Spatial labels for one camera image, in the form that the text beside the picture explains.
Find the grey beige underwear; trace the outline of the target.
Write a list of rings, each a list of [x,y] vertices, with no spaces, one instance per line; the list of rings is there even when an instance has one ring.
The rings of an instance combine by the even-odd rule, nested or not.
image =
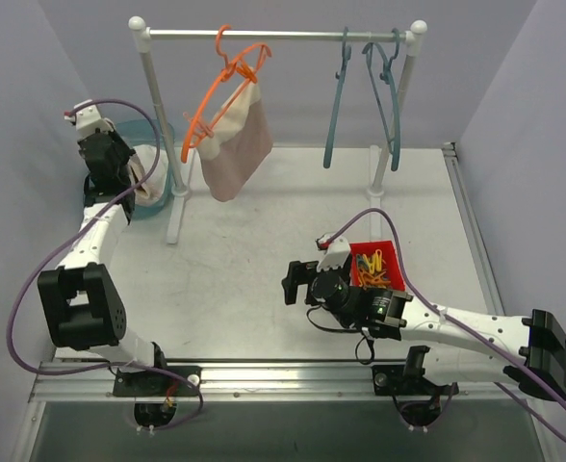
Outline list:
[[[157,149],[153,145],[139,144],[128,161],[133,184],[136,188],[136,203],[142,207],[153,207],[167,195],[167,154],[163,151],[156,161]]]

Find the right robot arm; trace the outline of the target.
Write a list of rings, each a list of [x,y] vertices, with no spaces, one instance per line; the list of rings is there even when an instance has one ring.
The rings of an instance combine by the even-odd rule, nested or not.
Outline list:
[[[452,382],[501,382],[534,398],[566,400],[566,334],[550,312],[491,316],[433,305],[395,288],[353,284],[350,263],[324,269],[293,261],[282,280],[285,304],[296,303],[301,286],[306,305],[329,313],[337,332],[359,334],[368,347],[410,343],[401,380],[414,394]]]

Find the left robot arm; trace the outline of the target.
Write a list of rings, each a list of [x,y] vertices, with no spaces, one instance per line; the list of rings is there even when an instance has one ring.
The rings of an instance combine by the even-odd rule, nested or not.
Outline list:
[[[149,396],[169,384],[167,360],[160,347],[128,327],[126,310],[109,273],[120,234],[130,224],[135,194],[128,161],[135,153],[114,130],[78,141],[89,169],[84,183],[84,216],[80,236],[55,269],[38,276],[39,297],[55,347],[90,351],[119,363],[135,375]],[[121,199],[116,196],[126,193]]]

